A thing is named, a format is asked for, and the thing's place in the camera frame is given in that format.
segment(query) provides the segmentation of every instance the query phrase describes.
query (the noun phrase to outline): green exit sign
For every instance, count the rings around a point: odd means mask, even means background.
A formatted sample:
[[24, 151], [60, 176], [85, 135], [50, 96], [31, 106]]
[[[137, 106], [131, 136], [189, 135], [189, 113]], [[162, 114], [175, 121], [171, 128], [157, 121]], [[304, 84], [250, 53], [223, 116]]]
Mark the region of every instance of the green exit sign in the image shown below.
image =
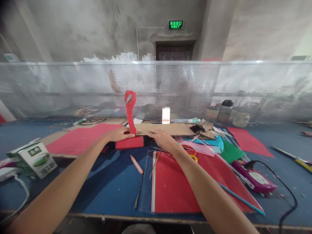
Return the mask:
[[168, 30], [182, 30], [183, 20], [169, 20]]

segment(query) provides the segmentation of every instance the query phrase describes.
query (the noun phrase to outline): dark door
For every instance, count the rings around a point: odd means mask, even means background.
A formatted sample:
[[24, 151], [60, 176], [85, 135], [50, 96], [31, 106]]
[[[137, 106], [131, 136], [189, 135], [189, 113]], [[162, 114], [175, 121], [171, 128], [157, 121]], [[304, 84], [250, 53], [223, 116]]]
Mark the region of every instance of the dark door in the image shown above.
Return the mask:
[[192, 60], [194, 41], [156, 42], [157, 61]]

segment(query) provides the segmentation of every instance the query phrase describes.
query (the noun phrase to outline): concrete floor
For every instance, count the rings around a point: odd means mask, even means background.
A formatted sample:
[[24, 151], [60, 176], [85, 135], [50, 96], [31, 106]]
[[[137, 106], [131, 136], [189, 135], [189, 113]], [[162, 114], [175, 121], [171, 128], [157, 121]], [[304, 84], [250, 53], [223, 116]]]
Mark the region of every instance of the concrete floor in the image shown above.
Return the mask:
[[[84, 217], [66, 217], [53, 234], [120, 234], [128, 222]], [[191, 225], [195, 234], [214, 234], [209, 225]], [[258, 229], [261, 234], [270, 234], [266, 229]], [[271, 229], [278, 234], [278, 229]], [[283, 230], [283, 234], [311, 234], [302, 230]]]

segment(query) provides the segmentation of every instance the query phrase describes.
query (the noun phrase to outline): hand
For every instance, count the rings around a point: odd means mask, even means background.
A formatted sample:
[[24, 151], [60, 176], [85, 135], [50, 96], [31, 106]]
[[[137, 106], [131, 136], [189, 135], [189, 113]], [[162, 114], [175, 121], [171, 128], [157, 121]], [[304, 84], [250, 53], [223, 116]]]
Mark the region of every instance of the hand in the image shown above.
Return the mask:
[[107, 141], [120, 141], [127, 138], [135, 137], [134, 134], [125, 134], [126, 132], [130, 132], [130, 129], [127, 127], [121, 127], [115, 130], [112, 130], [104, 135], [104, 138]]
[[171, 154], [173, 154], [177, 149], [183, 149], [183, 147], [180, 146], [180, 144], [177, 143], [172, 136], [164, 130], [153, 130], [152, 132], [147, 132], [146, 135], [154, 138], [158, 146]]

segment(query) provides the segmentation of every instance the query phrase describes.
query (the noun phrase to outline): blue paper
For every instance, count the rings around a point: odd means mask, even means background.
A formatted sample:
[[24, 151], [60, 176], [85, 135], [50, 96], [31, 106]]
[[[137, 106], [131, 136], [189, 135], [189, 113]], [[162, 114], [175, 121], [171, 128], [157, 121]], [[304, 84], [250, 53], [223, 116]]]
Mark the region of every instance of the blue paper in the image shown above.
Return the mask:
[[[191, 141], [192, 139], [188, 139], [188, 138], [183, 138], [184, 140], [187, 140], [187, 141]], [[201, 139], [202, 141], [206, 142], [208, 145], [211, 145], [211, 146], [217, 146], [219, 147], [219, 150], [216, 148], [214, 149], [214, 151], [216, 153], [221, 153], [223, 152], [223, 149], [224, 149], [224, 144], [223, 144], [223, 141], [222, 141], [222, 138], [219, 136], [219, 135], [216, 135], [215, 136], [215, 140], [203, 140]], [[201, 144], [200, 141], [198, 141], [197, 139], [195, 139], [193, 141], [194, 143], [198, 143], [198, 144]]]

